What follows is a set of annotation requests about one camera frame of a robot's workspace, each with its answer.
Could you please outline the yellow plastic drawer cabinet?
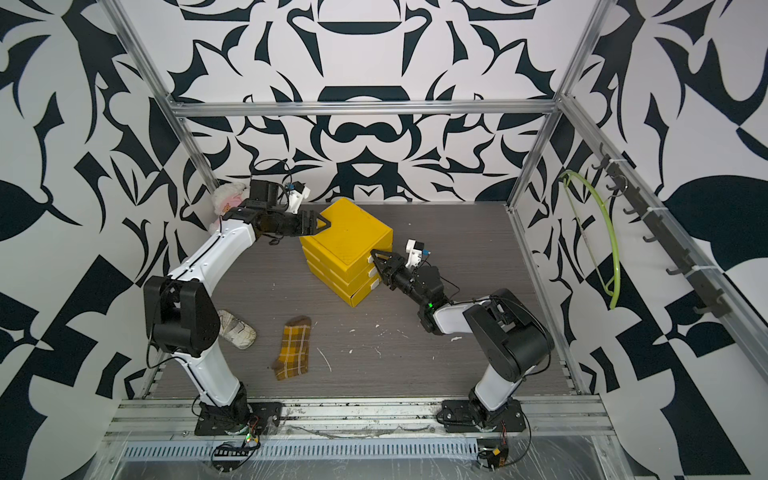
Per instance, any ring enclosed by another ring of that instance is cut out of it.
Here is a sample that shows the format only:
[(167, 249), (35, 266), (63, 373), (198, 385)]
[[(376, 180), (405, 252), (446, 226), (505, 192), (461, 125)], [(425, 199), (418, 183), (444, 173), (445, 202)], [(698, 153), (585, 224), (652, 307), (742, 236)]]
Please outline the yellow plastic drawer cabinet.
[(309, 270), (351, 307), (380, 284), (371, 252), (390, 252), (394, 231), (348, 199), (321, 212), (330, 227), (300, 239)]

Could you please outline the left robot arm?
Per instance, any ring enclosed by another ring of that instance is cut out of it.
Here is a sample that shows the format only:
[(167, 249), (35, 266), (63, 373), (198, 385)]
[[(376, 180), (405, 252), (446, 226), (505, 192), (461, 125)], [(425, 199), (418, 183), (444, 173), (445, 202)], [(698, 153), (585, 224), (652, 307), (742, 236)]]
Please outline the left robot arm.
[(249, 195), (223, 213), (209, 239), (176, 269), (143, 286), (148, 343), (180, 364), (196, 387), (201, 417), (240, 431), (252, 416), (244, 384), (231, 372), (219, 344), (220, 316), (211, 299), (224, 274), (263, 236), (313, 236), (331, 223), (303, 208), (310, 188), (252, 180)]

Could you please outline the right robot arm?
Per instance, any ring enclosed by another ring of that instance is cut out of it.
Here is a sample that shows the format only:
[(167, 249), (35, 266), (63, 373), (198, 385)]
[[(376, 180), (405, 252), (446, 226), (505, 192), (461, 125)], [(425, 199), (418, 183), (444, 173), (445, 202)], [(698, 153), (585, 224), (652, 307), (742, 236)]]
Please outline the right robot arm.
[(448, 432), (525, 428), (513, 395), (536, 367), (549, 361), (554, 340), (546, 327), (508, 289), (485, 297), (454, 301), (445, 293), (445, 279), (428, 263), (426, 252), (411, 248), (406, 257), (372, 250), (382, 282), (419, 307), (418, 318), (434, 335), (472, 334), (488, 360), (481, 379), (466, 400), (445, 400), (436, 421)]

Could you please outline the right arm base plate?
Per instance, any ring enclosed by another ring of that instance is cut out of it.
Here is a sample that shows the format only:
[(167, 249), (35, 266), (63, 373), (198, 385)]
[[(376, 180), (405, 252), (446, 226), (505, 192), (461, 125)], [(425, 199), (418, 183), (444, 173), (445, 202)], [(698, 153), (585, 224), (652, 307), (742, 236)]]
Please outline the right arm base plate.
[(527, 428), (521, 404), (514, 399), (497, 410), (487, 410), (478, 400), (444, 400), (435, 420), (448, 433), (519, 433)]

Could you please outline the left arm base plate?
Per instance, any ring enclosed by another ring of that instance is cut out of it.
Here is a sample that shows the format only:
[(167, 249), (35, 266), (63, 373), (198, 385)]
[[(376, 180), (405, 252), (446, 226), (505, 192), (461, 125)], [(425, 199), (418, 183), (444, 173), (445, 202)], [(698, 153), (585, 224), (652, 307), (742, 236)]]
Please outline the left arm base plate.
[(215, 407), (200, 404), (194, 434), (200, 437), (224, 435), (264, 435), (280, 425), (281, 402), (253, 402), (244, 405)]

